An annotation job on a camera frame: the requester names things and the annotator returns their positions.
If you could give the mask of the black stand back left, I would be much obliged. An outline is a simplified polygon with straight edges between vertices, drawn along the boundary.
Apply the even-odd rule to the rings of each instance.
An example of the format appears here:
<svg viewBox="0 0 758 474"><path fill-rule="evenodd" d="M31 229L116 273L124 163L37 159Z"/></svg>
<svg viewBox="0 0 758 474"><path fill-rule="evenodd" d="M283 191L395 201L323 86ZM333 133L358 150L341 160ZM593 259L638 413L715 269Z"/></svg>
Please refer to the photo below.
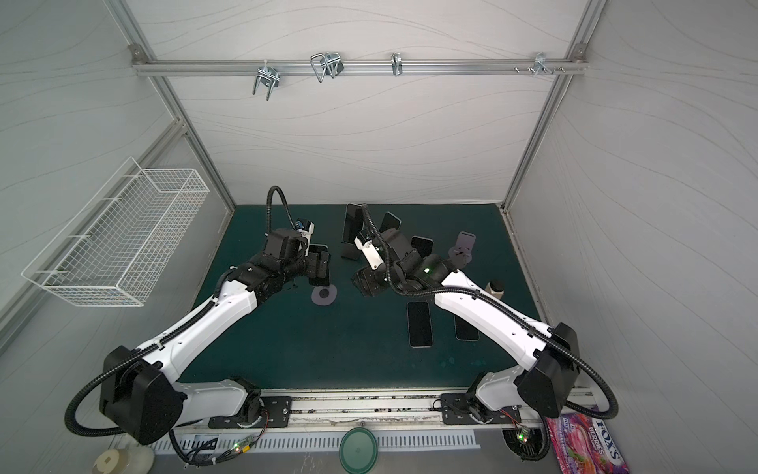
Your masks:
<svg viewBox="0 0 758 474"><path fill-rule="evenodd" d="M354 242L345 242L341 247L341 257L351 261L359 261L362 258L362 251Z"/></svg>

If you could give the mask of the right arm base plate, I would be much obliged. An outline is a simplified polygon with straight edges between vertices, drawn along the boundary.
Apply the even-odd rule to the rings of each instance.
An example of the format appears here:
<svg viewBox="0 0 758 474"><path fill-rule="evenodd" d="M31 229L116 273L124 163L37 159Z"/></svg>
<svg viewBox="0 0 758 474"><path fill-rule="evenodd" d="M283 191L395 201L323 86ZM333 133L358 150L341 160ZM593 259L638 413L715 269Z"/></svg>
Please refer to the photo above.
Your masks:
<svg viewBox="0 0 758 474"><path fill-rule="evenodd" d="M482 406L474 408L463 393L443 393L432 402L432 410L441 414L446 426L505 425L519 427L522 424L517 407L505 407L492 411Z"/></svg>

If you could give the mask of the green round lid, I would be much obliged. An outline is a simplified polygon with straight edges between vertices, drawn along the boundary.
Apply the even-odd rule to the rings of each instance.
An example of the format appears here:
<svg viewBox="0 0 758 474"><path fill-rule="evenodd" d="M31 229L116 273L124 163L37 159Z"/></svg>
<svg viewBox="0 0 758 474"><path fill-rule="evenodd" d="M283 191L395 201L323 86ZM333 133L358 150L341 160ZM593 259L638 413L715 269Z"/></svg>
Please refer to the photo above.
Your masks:
<svg viewBox="0 0 758 474"><path fill-rule="evenodd" d="M354 428L341 439L339 459L341 467L349 474L367 474L378 458L377 440L366 428Z"/></svg>

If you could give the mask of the small jar black lid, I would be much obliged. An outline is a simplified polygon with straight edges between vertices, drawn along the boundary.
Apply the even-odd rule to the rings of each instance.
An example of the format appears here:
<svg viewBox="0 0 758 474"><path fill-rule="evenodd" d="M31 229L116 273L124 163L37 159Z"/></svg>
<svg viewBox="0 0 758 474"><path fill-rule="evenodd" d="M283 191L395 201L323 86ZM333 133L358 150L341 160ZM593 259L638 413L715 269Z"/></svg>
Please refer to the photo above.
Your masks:
<svg viewBox="0 0 758 474"><path fill-rule="evenodd" d="M502 299L505 294L505 284L502 280L495 278L487 283L485 291L495 299Z"/></svg>

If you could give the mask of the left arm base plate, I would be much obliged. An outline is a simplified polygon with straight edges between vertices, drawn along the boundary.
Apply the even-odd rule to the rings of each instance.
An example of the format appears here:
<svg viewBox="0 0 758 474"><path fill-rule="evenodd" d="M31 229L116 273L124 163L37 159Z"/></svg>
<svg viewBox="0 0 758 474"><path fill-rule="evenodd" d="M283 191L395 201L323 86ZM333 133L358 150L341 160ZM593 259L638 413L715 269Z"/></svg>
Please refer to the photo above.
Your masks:
<svg viewBox="0 0 758 474"><path fill-rule="evenodd" d="M215 430L286 428L291 404L288 396L254 396L235 415L210 418L208 426Z"/></svg>

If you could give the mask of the pink candy bag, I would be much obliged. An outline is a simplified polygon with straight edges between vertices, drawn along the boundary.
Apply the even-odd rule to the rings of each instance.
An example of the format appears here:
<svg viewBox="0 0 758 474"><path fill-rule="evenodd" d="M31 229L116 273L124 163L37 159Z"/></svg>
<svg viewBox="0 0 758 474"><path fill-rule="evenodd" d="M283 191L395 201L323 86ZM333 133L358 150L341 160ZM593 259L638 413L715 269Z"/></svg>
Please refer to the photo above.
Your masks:
<svg viewBox="0 0 758 474"><path fill-rule="evenodd" d="M630 472L602 420L570 413L548 419L547 426L562 474Z"/></svg>

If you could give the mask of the grey round stand left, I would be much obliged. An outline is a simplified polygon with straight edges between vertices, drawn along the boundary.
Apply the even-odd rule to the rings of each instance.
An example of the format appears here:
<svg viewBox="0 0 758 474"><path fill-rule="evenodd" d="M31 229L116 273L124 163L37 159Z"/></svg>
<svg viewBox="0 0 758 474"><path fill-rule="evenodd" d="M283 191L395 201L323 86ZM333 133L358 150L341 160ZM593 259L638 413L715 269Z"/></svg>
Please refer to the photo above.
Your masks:
<svg viewBox="0 0 758 474"><path fill-rule="evenodd" d="M311 293L311 300L317 306L330 306L338 296L338 289L330 284L329 286L315 286Z"/></svg>

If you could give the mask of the metal hook clamp left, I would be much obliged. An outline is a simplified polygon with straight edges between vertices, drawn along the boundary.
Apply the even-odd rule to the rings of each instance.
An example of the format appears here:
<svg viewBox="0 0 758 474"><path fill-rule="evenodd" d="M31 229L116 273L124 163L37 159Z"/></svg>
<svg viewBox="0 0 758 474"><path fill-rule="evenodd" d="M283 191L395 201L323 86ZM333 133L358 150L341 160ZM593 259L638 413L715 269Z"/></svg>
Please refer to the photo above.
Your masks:
<svg viewBox="0 0 758 474"><path fill-rule="evenodd" d="M268 61L264 61L264 64L258 68L257 75L255 77L252 94L256 95L259 91L266 92L266 101L270 100L272 92L280 86L280 73L272 65L268 64Z"/></svg>

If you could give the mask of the metal hook clamp right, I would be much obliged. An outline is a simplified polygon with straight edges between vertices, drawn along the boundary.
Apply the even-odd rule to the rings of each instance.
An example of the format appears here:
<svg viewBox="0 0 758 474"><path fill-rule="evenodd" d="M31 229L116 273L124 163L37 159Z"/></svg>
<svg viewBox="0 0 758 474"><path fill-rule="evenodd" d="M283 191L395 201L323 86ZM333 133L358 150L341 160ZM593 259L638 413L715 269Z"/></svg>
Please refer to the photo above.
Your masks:
<svg viewBox="0 0 758 474"><path fill-rule="evenodd" d="M515 66L513 67L513 71L516 74L528 73L531 76L536 77L541 75L560 75L565 72L565 69L560 66L551 66L544 53L537 53L531 65L527 67Z"/></svg>

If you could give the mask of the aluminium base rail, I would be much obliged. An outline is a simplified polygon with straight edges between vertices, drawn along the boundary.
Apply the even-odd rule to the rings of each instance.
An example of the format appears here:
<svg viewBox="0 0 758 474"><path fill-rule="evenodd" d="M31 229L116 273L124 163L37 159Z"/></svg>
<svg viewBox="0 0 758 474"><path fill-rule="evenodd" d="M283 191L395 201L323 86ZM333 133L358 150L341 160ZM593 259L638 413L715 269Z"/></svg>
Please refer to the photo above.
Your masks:
<svg viewBox="0 0 758 474"><path fill-rule="evenodd" d="M537 429L539 417L526 406L517 407L522 424L446 426L432 402L443 393L463 393L461 388L388 390L266 390L263 396L292 398L286 428L215 430L208 421L177 429L182 450L189 451L208 442L209 453L232 448L246 436L261 435L254 453L337 452L341 439L354 428L374 434L380 452L477 450L478 436L520 427Z"/></svg>

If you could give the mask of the back left black phone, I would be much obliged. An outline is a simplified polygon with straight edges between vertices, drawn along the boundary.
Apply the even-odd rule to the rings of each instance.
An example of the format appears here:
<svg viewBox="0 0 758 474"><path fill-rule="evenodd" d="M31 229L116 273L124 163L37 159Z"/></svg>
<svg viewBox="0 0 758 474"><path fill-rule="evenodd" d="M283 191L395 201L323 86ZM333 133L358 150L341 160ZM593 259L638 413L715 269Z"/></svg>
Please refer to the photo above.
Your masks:
<svg viewBox="0 0 758 474"><path fill-rule="evenodd" d="M363 231L363 206L349 203L345 207L345 223L343 224L343 239L345 244L353 244Z"/></svg>

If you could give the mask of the cracked phone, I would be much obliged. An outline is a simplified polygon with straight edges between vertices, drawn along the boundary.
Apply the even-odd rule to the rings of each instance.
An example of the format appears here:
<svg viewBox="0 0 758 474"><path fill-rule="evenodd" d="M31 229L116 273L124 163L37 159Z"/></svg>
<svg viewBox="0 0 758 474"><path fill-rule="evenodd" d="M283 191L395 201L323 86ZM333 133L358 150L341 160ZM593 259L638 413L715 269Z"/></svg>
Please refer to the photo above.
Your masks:
<svg viewBox="0 0 758 474"><path fill-rule="evenodd" d="M433 346L432 316L427 302L412 301L407 305L409 342L412 348Z"/></svg>

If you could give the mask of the back middle black phone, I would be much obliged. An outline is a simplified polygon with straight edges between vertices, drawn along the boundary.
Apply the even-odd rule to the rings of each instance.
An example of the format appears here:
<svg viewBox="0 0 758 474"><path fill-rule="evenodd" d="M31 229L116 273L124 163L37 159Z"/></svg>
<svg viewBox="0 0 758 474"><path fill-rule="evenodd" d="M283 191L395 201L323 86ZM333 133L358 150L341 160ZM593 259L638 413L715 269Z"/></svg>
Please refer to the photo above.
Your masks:
<svg viewBox="0 0 758 474"><path fill-rule="evenodd" d="M379 232L384 233L387 230L395 229L399 230L402 225L402 220L391 211L386 211L383 215L383 219L380 224Z"/></svg>

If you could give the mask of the metal hook clamp middle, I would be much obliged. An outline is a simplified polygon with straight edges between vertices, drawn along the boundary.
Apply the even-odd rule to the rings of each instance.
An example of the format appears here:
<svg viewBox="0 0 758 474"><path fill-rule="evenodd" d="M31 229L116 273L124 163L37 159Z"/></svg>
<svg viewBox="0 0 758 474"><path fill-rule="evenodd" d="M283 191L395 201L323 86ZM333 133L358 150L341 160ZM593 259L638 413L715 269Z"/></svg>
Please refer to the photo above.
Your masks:
<svg viewBox="0 0 758 474"><path fill-rule="evenodd" d="M323 83L327 77L335 79L345 70L339 53L315 53L310 57L310 65L319 83Z"/></svg>

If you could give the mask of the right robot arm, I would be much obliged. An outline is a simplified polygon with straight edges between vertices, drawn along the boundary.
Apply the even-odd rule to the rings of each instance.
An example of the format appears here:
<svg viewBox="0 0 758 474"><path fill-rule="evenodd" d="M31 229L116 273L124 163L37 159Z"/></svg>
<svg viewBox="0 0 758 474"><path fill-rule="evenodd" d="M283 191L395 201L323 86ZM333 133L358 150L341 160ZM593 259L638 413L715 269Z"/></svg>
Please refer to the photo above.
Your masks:
<svg viewBox="0 0 758 474"><path fill-rule="evenodd" d="M397 228L382 229L367 205L349 205L343 240L367 262L353 280L365 296L392 290L399 296L429 299L497 343L515 367L479 376L466 394L471 418L487 424L507 407L527 406L556 419L573 410L612 420L619 403L610 385L580 357L578 335L560 323L535 320L480 288L451 260L422 255Z"/></svg>

